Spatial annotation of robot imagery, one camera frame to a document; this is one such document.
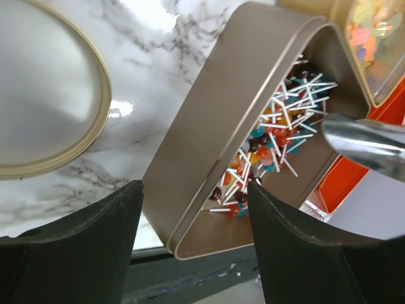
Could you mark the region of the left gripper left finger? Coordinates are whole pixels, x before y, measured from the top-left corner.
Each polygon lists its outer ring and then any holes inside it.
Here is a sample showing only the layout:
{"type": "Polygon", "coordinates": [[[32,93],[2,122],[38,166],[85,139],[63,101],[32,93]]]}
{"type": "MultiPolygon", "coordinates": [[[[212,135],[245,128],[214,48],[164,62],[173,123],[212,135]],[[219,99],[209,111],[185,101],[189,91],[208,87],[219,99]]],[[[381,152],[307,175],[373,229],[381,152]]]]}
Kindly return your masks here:
{"type": "Polygon", "coordinates": [[[142,210],[133,180],[59,220],[1,238],[1,303],[120,303],[142,210]]]}

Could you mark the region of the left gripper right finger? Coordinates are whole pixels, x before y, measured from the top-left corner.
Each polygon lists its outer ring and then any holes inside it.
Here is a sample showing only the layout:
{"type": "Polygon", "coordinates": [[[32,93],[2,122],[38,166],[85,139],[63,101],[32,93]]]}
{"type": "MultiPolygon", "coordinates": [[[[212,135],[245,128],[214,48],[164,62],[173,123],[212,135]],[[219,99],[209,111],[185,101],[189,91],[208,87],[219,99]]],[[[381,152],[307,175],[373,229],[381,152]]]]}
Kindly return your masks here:
{"type": "Polygon", "coordinates": [[[404,237],[375,239],[331,226],[248,186],[267,303],[403,303],[404,237]]]}

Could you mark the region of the silver metal scoop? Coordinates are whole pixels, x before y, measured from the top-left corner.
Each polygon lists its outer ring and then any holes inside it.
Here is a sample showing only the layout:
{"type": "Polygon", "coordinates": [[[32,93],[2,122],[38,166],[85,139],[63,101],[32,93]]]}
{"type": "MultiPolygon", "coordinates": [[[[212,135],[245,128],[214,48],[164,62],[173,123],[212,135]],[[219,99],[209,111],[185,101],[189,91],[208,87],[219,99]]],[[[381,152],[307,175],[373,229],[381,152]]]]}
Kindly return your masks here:
{"type": "Polygon", "coordinates": [[[337,113],[321,123],[322,134],[341,156],[379,174],[404,182],[404,126],[337,113]]]}

